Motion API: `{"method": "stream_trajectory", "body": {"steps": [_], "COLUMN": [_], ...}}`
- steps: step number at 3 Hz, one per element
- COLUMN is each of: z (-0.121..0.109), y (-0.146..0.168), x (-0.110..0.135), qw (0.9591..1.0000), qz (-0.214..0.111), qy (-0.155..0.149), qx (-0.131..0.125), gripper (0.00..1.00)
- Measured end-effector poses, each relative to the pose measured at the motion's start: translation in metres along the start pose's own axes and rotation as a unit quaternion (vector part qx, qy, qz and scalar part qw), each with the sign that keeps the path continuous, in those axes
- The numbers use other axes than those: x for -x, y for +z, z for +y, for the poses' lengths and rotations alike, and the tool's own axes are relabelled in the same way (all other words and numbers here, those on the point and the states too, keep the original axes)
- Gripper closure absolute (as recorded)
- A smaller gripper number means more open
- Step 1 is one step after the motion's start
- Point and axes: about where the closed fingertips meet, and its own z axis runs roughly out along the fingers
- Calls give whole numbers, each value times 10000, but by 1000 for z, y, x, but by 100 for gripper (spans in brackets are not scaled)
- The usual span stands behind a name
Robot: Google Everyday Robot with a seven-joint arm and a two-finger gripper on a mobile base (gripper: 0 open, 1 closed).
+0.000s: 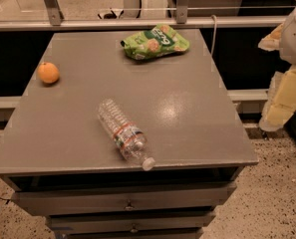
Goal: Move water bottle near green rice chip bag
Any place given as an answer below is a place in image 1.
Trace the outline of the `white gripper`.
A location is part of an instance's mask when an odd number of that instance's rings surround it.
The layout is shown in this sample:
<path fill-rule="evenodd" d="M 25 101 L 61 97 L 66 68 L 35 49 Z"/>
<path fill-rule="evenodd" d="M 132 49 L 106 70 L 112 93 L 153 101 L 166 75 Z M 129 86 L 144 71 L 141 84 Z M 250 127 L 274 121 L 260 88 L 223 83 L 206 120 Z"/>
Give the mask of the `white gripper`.
<path fill-rule="evenodd" d="M 296 65 L 296 7 L 284 24 L 278 25 L 261 39 L 258 47 L 265 51 L 278 51 L 280 58 Z M 296 66 L 285 73 L 276 72 L 271 79 L 268 100 L 262 111 L 259 127 L 264 131 L 282 128 L 296 112 Z"/>

